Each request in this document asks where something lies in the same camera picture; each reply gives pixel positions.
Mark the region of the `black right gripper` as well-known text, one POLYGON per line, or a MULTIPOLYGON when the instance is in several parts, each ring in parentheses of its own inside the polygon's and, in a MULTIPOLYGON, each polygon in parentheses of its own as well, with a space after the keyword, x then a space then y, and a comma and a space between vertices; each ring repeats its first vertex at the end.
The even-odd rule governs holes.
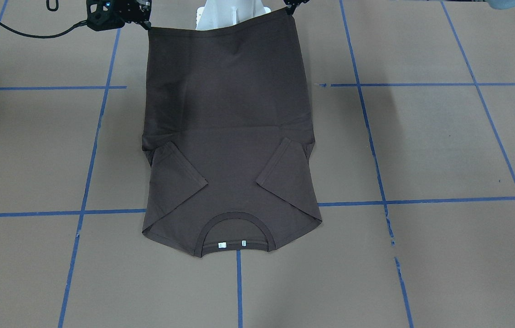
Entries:
POLYGON ((110 31, 134 23, 149 31, 152 4, 151 0, 87 0, 87 27, 110 31))

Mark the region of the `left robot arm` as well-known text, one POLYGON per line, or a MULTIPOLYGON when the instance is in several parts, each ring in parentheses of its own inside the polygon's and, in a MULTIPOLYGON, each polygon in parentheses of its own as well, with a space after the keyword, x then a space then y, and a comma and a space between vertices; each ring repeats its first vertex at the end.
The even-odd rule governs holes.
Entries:
MULTIPOLYGON (((295 8, 303 3, 308 3, 309 0, 284 0, 284 4, 290 8, 295 8)), ((515 7, 515 0, 484 0, 489 7, 498 10, 511 9, 515 7)))

